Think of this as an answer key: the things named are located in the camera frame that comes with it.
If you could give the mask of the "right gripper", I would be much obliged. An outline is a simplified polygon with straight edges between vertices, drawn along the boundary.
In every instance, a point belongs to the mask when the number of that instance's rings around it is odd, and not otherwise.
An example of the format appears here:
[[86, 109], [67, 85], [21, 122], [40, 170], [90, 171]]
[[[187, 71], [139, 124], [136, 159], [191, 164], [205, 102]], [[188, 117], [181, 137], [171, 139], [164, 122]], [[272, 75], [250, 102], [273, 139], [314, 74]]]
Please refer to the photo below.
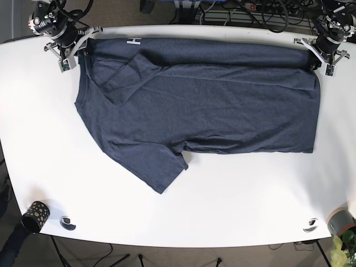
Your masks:
[[66, 1], [37, 1], [34, 12], [28, 20], [28, 28], [38, 36], [52, 40], [44, 50], [51, 51], [58, 58], [61, 72], [74, 69], [77, 63], [74, 56], [89, 55], [92, 50], [92, 34], [101, 32], [101, 27], [90, 27], [81, 21], [86, 16], [93, 1], [84, 10], [65, 10]]

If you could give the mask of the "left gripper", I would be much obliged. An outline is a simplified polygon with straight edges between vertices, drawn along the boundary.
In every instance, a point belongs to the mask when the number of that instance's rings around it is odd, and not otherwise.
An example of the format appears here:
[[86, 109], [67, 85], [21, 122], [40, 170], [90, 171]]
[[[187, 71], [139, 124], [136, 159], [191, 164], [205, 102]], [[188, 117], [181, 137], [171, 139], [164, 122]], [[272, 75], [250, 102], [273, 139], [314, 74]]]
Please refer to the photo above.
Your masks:
[[294, 40], [308, 50], [306, 68], [325, 67], [324, 74], [333, 77], [337, 62], [344, 57], [350, 58], [347, 51], [339, 50], [339, 46], [355, 34], [355, 15], [346, 5], [319, 5], [314, 9], [305, 5], [298, 7], [310, 15], [318, 34], [316, 38]]

